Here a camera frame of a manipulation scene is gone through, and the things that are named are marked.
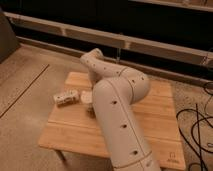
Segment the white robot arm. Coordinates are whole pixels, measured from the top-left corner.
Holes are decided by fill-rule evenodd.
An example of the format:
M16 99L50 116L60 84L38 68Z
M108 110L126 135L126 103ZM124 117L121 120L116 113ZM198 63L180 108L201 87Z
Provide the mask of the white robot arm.
M92 105L114 171L161 171L131 107L147 96L147 75L106 62L98 48L80 60L89 71Z

